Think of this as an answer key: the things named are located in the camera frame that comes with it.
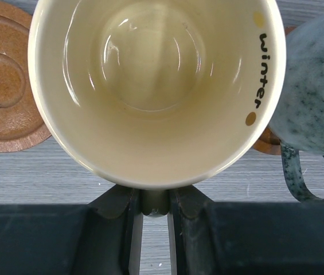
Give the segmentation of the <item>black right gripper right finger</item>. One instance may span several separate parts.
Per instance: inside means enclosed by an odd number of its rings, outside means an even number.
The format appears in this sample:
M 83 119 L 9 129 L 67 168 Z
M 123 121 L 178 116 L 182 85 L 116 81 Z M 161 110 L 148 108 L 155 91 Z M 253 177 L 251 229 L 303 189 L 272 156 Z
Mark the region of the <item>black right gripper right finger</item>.
M 324 274 L 324 203 L 215 202 L 169 195 L 173 274 Z

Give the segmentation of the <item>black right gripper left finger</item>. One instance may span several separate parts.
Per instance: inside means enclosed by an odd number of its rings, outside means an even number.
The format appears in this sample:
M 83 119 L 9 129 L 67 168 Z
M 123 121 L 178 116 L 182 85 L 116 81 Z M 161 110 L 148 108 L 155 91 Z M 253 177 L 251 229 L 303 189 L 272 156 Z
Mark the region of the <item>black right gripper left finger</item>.
M 139 191 L 89 204 L 0 205 L 0 274 L 138 274 Z

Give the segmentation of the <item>brown wooden coaster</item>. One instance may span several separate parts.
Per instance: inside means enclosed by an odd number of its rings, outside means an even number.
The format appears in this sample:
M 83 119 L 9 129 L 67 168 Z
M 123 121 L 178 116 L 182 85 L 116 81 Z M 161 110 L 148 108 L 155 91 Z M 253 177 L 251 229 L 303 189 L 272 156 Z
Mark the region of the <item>brown wooden coaster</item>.
M 50 137 L 28 75 L 31 16 L 0 1 L 0 152 L 34 147 Z
M 258 152 L 267 155 L 280 155 L 280 139 L 271 131 L 269 126 L 265 128 L 263 133 L 254 143 L 252 148 Z

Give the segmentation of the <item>cream mug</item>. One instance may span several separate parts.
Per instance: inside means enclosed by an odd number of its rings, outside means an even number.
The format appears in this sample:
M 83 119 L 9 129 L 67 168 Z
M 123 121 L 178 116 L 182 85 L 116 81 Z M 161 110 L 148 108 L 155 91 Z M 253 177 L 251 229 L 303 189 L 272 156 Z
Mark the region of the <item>cream mug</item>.
M 30 27 L 46 126 L 86 169 L 141 190 L 145 215 L 253 146 L 285 67 L 276 1 L 39 1 Z

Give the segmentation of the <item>grey green ceramic mug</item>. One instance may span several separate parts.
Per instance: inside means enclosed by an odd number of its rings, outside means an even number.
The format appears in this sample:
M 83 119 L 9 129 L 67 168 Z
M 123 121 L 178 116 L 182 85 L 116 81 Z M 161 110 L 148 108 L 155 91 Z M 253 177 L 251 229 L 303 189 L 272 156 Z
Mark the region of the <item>grey green ceramic mug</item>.
M 299 153 L 324 158 L 324 15 L 286 36 L 283 89 L 269 128 L 280 140 L 283 174 L 300 202 L 320 201 L 306 186 Z

